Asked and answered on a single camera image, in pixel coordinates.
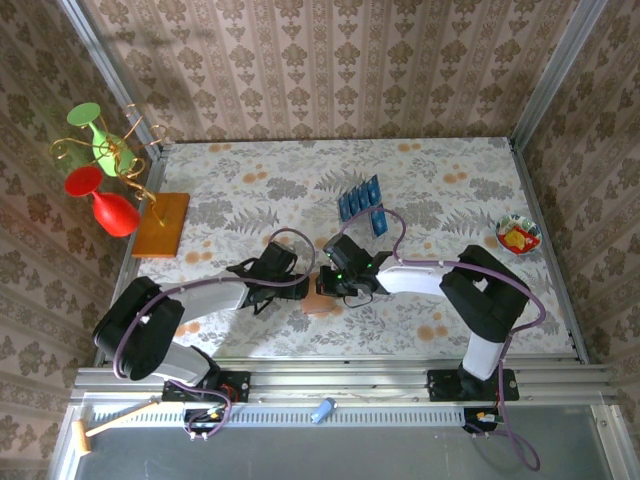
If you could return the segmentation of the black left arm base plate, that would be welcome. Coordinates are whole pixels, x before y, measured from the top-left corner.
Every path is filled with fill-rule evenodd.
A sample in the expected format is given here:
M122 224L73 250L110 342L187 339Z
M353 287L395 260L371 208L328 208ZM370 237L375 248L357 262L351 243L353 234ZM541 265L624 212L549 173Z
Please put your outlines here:
M219 396L211 394L211 391L217 391L225 394L232 403L247 403L250 383L251 374L248 371L221 370L196 386L196 389L205 389L208 393L193 392L193 387L185 389L166 381L161 399L164 402L222 402Z

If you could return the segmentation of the grey metal sheet panel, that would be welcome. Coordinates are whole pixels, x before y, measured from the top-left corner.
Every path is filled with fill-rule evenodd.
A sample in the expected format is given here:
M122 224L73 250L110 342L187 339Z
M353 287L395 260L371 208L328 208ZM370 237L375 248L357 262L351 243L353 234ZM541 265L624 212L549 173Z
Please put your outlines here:
M230 428L208 441L119 429L93 440L73 480L612 480L594 444L527 437L537 473L508 440L458 429Z

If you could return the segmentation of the floral patterned table cover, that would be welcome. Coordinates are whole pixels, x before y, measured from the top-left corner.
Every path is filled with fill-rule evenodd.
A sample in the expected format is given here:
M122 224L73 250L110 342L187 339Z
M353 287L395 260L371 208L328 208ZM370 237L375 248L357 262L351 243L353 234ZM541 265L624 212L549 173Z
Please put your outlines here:
M176 145L160 190L190 195L179 250L142 261L136 274L196 280L259 255L270 237L296 251L299 270L311 259L324 263L323 246L341 229L339 195L375 174L389 229L375 240L347 232L359 246L443 260L484 247L536 295L510 355L574 355L542 249L516 256L495 234L504 215L530 213L503 138ZM460 358L469 335L445 299L401 294L335 301L322 315L277 300L258 315L248 308L195 319L175 338L215 357L435 359Z

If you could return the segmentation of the group of blue cards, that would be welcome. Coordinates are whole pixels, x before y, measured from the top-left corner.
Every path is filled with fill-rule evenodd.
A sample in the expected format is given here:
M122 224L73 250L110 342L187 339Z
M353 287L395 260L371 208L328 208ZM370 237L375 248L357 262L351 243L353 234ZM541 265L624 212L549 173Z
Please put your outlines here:
M362 181L363 182L367 182L371 177L367 178L366 180ZM352 186L350 189L348 189L347 191L344 191L343 193L341 193L338 197L338 199L345 193L348 194L348 192L354 188L354 187L358 187L360 184ZM378 239L380 237L375 237L373 235L372 229L371 229L371 223L370 223L370 212L374 210L376 206L372 207L370 205L370 207L368 209L365 209L363 211L360 211L358 214L356 214L355 216L351 216L351 218L347 221L347 222L342 222L340 219L340 223L341 224L345 224L345 223L350 223L350 225L347 227L347 232L353 232L353 233L357 233L360 237L369 237L372 240Z

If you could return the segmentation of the aluminium table side rail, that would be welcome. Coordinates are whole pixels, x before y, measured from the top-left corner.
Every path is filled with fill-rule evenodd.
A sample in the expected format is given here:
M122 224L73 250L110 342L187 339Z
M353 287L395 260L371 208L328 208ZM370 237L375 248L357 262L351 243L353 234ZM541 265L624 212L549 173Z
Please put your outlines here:
M564 323L569 332L571 342L575 350L575 355L582 364L590 364L591 361L589 354L580 331L579 323L574 313L569 292L567 290L558 259L555 255L551 236L548 231L533 182L529 175L526 162L520 149L515 145L515 143L510 138L508 138L507 141L512 152L514 164L520 178L521 186L526 197L532 219L541 229L543 236L541 249L547 263L559 306L564 315Z
M160 190L165 178L165 170L170 153L170 147L163 148L159 154L159 157L152 162L146 181L146 187L148 189L154 191ZM135 241L137 240L137 236L138 232L134 232L128 239L125 255L121 263L114 292L110 301L110 306L112 306L116 302L127 285L136 277L136 273L138 272L140 261L136 260L133 257L133 247Z

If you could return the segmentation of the aluminium mounting rail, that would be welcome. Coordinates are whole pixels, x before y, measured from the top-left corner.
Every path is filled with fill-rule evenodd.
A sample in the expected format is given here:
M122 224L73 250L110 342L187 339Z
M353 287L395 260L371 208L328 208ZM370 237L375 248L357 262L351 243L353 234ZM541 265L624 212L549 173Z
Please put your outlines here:
M222 370L249 375L248 402L264 406L312 406L332 397L342 406L422 406L432 402L429 374L454 370L453 362L426 361L231 361ZM71 393L75 405L125 405L162 393L158 377L119 380L108 368L83 368ZM564 360L516 362L505 369L504 392L516 406L611 405L616 389L605 369Z

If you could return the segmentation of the patterned ceramic bowl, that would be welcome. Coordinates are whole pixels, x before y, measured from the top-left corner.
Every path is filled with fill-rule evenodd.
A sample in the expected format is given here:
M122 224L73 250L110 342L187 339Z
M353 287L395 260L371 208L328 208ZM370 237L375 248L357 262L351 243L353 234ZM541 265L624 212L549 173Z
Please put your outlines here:
M502 247L504 246L500 243L498 236L506 234L513 227L519 227L521 230L527 231L529 234L537 237L540 240L539 245L534 250L525 254L532 253L538 249L538 247L542 243L542 232L540 227L530 218L516 214L516 213L510 213L510 214L504 215L496 222L495 234L499 244Z

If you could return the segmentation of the red candy wrapper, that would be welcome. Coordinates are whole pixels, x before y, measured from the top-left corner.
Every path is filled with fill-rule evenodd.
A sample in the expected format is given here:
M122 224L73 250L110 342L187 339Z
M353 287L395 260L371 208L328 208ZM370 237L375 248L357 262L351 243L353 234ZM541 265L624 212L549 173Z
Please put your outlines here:
M521 254L528 253L528 252L534 250L540 243L540 240L537 237L529 234L527 231L524 231L524 230L521 230L521 231L524 233L524 235L526 237L526 246L524 247L523 250L520 250L520 249L517 249L517 248L513 248L513 247L508 247L504 242L504 235L505 234L498 236L498 239L499 239L500 243L505 248L507 248L509 251L511 251L512 253L514 253L516 255L521 255Z

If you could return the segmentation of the tan leather card holder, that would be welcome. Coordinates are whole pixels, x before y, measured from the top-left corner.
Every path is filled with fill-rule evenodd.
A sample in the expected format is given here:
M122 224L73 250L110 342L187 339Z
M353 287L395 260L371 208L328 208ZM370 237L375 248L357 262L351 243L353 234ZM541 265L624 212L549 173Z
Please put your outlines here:
M316 273L310 276L308 293L306 297L300 302L301 310L306 315L328 314L335 307L335 300L332 297L320 295L317 293L316 278Z

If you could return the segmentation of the wooden mallet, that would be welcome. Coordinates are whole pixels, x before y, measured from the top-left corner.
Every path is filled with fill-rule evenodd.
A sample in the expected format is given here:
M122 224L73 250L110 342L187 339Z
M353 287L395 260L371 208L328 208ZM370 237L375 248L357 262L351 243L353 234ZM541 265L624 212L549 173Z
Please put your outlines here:
M84 456L91 452L91 444L90 439L102 432L105 432L109 429L115 428L121 424L124 424L131 419L135 419L137 416L148 413L156 409L160 405L160 401L154 399L147 404L140 406L134 410L126 414L119 415L117 418L114 418L108 422L104 422L103 424L88 429L86 426L86 422L83 419L76 420L71 425L72 430L72 445L80 456Z

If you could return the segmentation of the small blue cylindrical tube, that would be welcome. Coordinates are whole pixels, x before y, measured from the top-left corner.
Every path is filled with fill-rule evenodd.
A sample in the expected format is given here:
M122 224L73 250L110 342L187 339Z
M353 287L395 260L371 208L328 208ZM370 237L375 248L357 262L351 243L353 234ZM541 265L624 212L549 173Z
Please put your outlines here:
M331 397L326 397L319 406L311 413L311 422L315 425L324 422L336 409L336 401Z

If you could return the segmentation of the aluminium corner post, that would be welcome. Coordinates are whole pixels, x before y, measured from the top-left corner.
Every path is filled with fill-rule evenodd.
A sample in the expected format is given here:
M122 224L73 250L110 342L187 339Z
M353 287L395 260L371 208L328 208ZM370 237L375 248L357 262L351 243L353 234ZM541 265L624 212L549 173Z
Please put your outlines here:
M128 74L109 51L107 35L100 32L97 23L92 19L82 0L57 0L57 2L121 109L125 110L130 104L138 106L138 112L128 118L128 122L133 126L141 118L142 101L139 99L139 95L134 92L134 88L129 85Z
M522 152L526 148L606 7L607 1L579 0L511 134L511 145L515 151Z

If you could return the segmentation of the green plastic wine glass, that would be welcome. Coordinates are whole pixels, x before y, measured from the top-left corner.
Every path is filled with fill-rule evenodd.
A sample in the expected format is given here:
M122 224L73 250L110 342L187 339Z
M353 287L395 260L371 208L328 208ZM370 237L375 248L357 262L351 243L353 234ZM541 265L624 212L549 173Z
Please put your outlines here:
M122 138L107 131L101 107L97 103L76 105L67 114L67 122L72 126L91 130L94 159L107 176L124 175L132 166L135 155Z

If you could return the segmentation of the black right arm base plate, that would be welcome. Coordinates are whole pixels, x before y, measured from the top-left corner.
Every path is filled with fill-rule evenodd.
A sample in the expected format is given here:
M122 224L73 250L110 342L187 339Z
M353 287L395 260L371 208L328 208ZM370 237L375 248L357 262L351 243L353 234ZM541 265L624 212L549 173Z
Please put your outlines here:
M434 402L495 402L499 394L498 370L488 380L479 380L463 369L429 370L426 387Z

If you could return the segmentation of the red plastic wine glass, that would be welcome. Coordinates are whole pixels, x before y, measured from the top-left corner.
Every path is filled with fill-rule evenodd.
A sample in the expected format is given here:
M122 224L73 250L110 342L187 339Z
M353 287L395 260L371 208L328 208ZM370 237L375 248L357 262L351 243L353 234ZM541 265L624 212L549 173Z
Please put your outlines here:
M94 166L75 169L65 180L64 189L72 197L91 196L96 221L111 236L121 238L133 233L140 214L124 197L100 191L101 170Z

